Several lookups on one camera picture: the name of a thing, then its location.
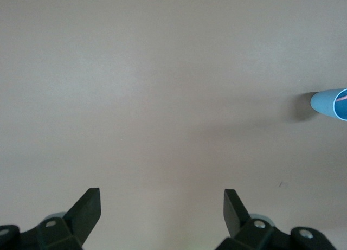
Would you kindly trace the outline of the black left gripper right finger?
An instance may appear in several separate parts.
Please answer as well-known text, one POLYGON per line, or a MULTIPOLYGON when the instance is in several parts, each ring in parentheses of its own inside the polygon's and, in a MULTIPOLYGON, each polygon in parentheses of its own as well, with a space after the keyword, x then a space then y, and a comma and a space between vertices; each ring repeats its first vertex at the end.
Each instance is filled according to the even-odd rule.
POLYGON ((217 249, 335 249, 316 229, 294 227, 286 234, 266 217, 250 215, 234 189, 224 191, 223 216, 229 237, 217 249))

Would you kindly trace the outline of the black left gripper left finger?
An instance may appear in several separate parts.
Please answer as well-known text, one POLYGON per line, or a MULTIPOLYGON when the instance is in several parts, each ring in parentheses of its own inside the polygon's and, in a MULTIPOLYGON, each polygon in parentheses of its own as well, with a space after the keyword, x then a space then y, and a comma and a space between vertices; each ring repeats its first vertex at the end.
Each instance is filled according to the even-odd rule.
POLYGON ((17 225, 2 225, 1 249, 83 249, 100 217, 100 189, 89 188, 68 212, 26 232, 17 225))

